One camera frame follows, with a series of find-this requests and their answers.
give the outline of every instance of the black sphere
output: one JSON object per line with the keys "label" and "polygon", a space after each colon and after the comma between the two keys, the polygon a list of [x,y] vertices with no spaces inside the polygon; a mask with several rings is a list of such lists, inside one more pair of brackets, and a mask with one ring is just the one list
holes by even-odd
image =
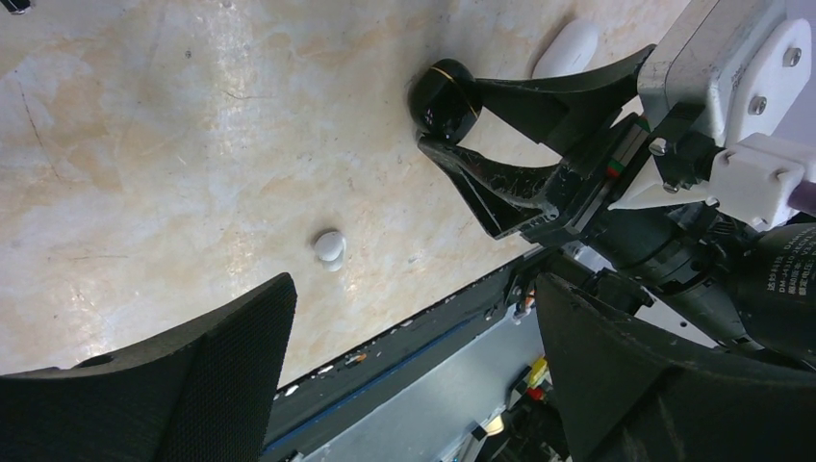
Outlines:
{"label": "black sphere", "polygon": [[470,132],[482,110],[475,79],[454,60],[438,61],[425,71],[411,89],[408,104],[425,135],[453,144]]}

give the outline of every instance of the marble surface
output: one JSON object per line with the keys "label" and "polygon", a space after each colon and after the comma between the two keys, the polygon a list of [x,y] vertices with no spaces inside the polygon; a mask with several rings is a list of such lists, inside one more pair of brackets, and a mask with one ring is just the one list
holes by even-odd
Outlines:
{"label": "marble surface", "polygon": [[[453,57],[524,78],[571,17],[592,66],[687,0],[39,0],[0,14],[0,373],[71,367],[288,271],[282,383],[529,249],[417,150],[405,96]],[[486,114],[465,145],[551,153]],[[348,259],[325,271],[326,228]]]}

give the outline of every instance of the purple cable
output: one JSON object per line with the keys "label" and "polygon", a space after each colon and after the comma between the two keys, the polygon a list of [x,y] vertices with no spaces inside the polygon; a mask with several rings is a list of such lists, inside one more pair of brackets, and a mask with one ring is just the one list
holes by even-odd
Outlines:
{"label": "purple cable", "polygon": [[816,183],[802,181],[788,198],[788,207],[816,216]]}

